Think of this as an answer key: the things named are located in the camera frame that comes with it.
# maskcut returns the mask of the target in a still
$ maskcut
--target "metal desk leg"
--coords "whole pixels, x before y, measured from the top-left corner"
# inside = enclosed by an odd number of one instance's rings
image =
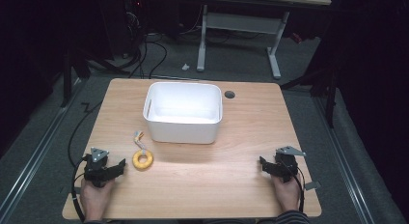
[[[270,60],[270,66],[273,71],[273,77],[275,79],[281,78],[280,69],[279,69],[279,66],[277,65],[276,51],[277,51],[277,47],[279,46],[280,39],[283,35],[284,29],[286,28],[286,21],[288,20],[288,16],[289,16],[289,12],[285,12],[280,22],[279,28],[277,30],[276,39],[274,41],[274,44],[272,47],[267,48],[268,59]]]
[[[204,5],[204,14],[202,20],[202,39],[199,46],[199,57],[197,71],[205,70],[205,29],[207,26],[207,5]]]

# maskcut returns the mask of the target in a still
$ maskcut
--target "white plastic bin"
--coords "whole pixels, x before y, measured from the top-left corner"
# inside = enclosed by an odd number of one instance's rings
[[[222,117],[222,93],[215,85],[155,82],[148,90],[144,118],[155,141],[210,144]]]

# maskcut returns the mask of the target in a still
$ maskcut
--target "person's arm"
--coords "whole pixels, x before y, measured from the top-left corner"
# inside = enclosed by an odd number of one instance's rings
[[[81,181],[80,201],[85,212],[84,223],[103,223],[102,217],[108,207],[111,190],[115,180],[111,180],[102,188],[95,187],[92,182]]]
[[[308,224],[310,220],[307,215],[299,211],[300,187],[295,180],[291,178],[289,182],[283,182],[282,178],[271,175],[274,184],[276,197],[283,213],[276,218],[276,224]]]

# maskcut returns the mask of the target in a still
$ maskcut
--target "human hand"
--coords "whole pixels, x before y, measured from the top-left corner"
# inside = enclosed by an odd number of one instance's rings
[[[81,181],[80,201],[85,212],[85,221],[102,220],[102,216],[111,197],[111,190],[114,183],[115,179],[107,182],[102,188],[99,188],[85,179]]]
[[[289,210],[298,210],[298,202],[300,201],[300,186],[294,177],[291,177],[289,182],[283,182],[282,178],[271,175],[274,188],[276,191],[276,197],[279,201],[283,212]]]

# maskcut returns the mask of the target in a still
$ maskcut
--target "yellow donut-shaped object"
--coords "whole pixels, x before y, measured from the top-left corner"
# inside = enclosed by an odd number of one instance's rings
[[[146,169],[150,167],[150,165],[153,162],[153,154],[150,151],[145,150],[145,155],[147,157],[147,161],[141,163],[139,162],[139,157],[143,156],[143,150],[140,150],[135,153],[135,155],[132,158],[133,166],[135,166],[135,168]]]

